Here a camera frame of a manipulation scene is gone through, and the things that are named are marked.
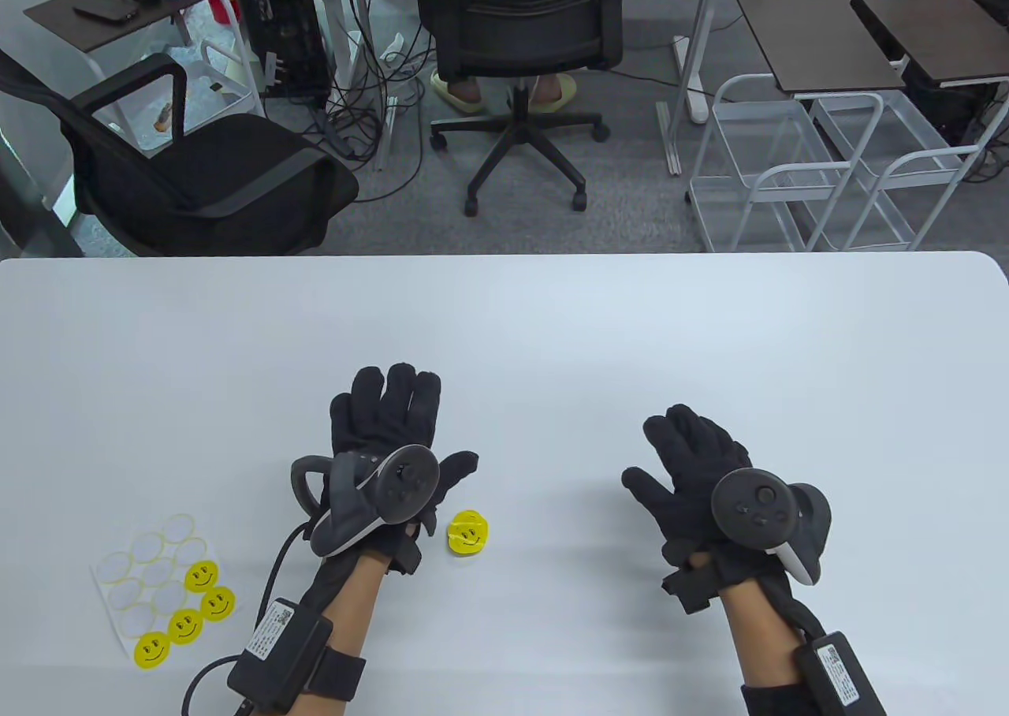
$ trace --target smiley face sticker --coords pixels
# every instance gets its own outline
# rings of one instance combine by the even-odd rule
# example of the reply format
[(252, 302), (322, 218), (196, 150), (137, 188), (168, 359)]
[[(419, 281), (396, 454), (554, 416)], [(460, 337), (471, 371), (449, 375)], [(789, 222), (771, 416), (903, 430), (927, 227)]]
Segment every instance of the smiley face sticker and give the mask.
[(487, 544), (490, 528), (476, 511), (461, 511), (448, 525), (448, 547), (455, 555), (476, 555)]
[(192, 608), (184, 608), (169, 622), (169, 639), (177, 645), (196, 642), (203, 630), (203, 616)]
[(235, 610), (235, 594), (227, 587), (215, 587), (200, 601), (200, 613), (207, 621), (224, 621)]
[(186, 589), (191, 593), (205, 593), (217, 584), (221, 570), (212, 561), (201, 561), (186, 572)]
[(164, 632), (147, 632), (133, 648), (133, 663), (140, 669), (156, 669), (169, 660), (172, 643)]

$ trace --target white wall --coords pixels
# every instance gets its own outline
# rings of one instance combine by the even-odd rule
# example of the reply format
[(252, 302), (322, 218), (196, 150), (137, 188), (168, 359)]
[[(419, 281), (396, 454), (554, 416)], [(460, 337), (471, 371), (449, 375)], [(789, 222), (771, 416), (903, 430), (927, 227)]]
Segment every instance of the white wall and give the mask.
[[(44, 0), (0, 0), (0, 48), (27, 67), (36, 78), (63, 96), (75, 96), (95, 85), (96, 78), (80, 52), (38, 24), (23, 10)], [(129, 64), (137, 37), (102, 48), (95, 56), (111, 75)], [(34, 104), (0, 93), (0, 131), (14, 146), (47, 201), (54, 201), (68, 178), (70, 149), (60, 122)]]

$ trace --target dark wooden tabletop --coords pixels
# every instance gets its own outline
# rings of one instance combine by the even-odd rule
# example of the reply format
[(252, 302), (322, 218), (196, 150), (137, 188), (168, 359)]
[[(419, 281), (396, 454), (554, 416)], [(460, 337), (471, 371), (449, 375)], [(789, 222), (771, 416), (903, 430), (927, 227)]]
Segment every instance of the dark wooden tabletop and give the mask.
[(1009, 30), (974, 0), (856, 0), (932, 81), (1009, 76)]
[[(188, 6), (202, 1), (159, 0), (151, 5), (137, 5), (137, 16), (124, 24), (104, 23), (101, 20), (92, 20), (90, 17), (76, 13), (74, 6), (87, 2), (87, 0), (48, 0), (37, 6), (32, 6), (31, 9), (25, 9), (24, 13), (45, 27), (46, 30), (60, 35), (75, 48), (79, 48), (83, 52), (90, 52), (90, 50), (101, 48), (102, 45), (125, 37), (130, 32), (141, 30), (148, 24), (162, 20), (166, 16), (172, 16), (173, 13), (181, 12), (182, 9), (187, 9)], [(126, 2), (135, 3), (131, 0), (126, 0)]]
[(852, 0), (739, 0), (786, 93), (904, 88)]

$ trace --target foot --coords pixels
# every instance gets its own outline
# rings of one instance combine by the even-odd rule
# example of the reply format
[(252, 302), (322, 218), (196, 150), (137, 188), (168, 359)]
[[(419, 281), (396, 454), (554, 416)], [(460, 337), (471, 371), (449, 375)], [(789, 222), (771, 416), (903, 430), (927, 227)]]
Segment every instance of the foot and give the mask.
[(561, 100), (561, 83), (557, 75), (543, 75), (533, 89), (533, 103), (555, 103)]
[(480, 85), (476, 81), (454, 82), (448, 86), (448, 92), (465, 103), (480, 103)]

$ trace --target black battery pack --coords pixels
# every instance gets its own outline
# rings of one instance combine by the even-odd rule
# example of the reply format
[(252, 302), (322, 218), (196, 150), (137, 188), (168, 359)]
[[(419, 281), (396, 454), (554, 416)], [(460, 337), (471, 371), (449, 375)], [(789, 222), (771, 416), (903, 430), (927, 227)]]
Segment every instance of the black battery pack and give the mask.
[(333, 630), (317, 612), (277, 598), (238, 655), (228, 687), (263, 714), (286, 714), (302, 694)]
[(795, 651), (795, 663), (823, 716), (886, 716), (843, 633), (803, 645)]

